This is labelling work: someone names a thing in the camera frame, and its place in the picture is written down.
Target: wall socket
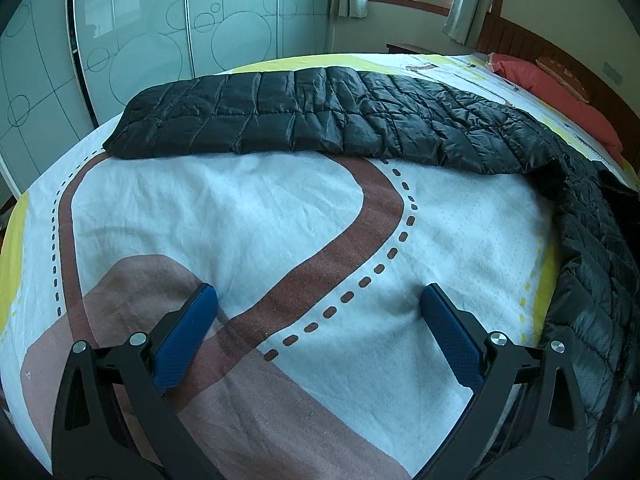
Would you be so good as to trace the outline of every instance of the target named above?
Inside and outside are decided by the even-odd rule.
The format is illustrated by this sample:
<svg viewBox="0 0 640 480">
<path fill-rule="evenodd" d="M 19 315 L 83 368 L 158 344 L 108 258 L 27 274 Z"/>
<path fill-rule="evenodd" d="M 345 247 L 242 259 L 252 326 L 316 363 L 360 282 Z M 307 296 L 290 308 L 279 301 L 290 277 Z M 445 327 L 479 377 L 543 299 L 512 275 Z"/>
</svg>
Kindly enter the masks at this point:
<svg viewBox="0 0 640 480">
<path fill-rule="evenodd" d="M 618 72 L 615 68 L 613 68 L 606 61 L 604 62 L 604 67 L 602 71 L 609 76 L 609 78 L 618 86 L 622 85 L 622 74 Z"/>
</svg>

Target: brown curved line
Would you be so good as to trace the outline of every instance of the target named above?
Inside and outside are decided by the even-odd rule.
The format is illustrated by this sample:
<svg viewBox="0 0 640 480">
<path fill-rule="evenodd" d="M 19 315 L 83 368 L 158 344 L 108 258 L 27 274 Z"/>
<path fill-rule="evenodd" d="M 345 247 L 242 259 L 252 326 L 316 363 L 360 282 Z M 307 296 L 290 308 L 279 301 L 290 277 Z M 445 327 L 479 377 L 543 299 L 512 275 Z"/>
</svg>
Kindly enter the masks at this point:
<svg viewBox="0 0 640 480">
<path fill-rule="evenodd" d="M 98 348 L 89 319 L 84 309 L 78 261 L 76 260 L 76 243 L 74 241 L 74 221 L 71 214 L 71 201 L 84 179 L 84 176 L 100 162 L 109 158 L 107 152 L 99 153 L 89 160 L 78 171 L 60 197 L 58 203 L 58 244 L 60 247 L 60 278 L 65 297 L 66 315 L 71 327 L 74 341 L 84 339 L 93 348 Z"/>
<path fill-rule="evenodd" d="M 395 232 L 404 201 L 388 178 L 364 158 L 327 156 L 347 169 L 362 188 L 360 213 L 334 240 L 290 270 L 254 306 L 229 320 L 202 344 L 182 385 L 167 392 L 174 409 L 183 409 L 251 350 L 300 319 L 378 252 Z"/>
</svg>

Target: bed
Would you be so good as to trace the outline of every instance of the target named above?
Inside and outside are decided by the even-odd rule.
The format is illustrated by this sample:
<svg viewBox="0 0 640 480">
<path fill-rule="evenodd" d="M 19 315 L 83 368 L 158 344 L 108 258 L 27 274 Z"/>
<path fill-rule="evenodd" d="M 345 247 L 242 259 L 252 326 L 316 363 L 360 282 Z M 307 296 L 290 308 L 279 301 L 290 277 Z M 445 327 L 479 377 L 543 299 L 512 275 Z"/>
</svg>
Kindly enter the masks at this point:
<svg viewBox="0 0 640 480">
<path fill-rule="evenodd" d="M 310 56 L 230 73 L 329 66 L 443 83 L 523 110 L 601 163 L 612 187 L 639 189 L 631 164 L 476 56 Z M 216 287 L 221 311 L 187 386 L 170 398 L 228 478 L 412 478 L 471 395 L 418 322 L 427 283 L 488 331 L 540 341 L 563 255 L 554 204 L 529 178 L 307 152 L 121 160 L 102 148 L 120 119 L 20 198 L 2 248 L 2 388 L 15 429 L 49 470 L 73 341 L 119 344 L 202 281 Z M 273 322 L 274 308 L 286 316 Z M 238 343 L 265 324 L 264 337 Z M 235 350 L 216 364 L 230 341 Z"/>
</svg>

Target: wooden nightstand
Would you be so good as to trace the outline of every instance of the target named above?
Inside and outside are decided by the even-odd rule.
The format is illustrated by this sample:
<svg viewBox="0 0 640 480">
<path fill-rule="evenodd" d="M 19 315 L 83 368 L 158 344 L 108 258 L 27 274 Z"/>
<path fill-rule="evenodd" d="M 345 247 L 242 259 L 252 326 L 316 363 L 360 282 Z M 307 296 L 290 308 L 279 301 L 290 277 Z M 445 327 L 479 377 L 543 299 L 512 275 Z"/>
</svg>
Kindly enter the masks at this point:
<svg viewBox="0 0 640 480">
<path fill-rule="evenodd" d="M 389 49 L 389 54 L 437 54 L 433 50 L 408 43 L 387 43 L 386 47 Z"/>
</svg>

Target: red pillow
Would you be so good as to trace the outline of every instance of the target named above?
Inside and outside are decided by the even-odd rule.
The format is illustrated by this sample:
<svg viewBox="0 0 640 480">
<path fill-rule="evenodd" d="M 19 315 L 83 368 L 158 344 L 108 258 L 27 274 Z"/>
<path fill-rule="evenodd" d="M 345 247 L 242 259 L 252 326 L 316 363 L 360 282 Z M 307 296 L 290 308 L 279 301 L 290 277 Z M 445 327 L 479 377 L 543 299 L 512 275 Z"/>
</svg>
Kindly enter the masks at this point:
<svg viewBox="0 0 640 480">
<path fill-rule="evenodd" d="M 613 160 L 622 166 L 622 142 L 611 123 L 596 108 L 578 101 L 551 76 L 529 61 L 504 54 L 491 54 L 487 66 L 491 72 L 516 83 L 566 115 L 602 144 Z"/>
</svg>

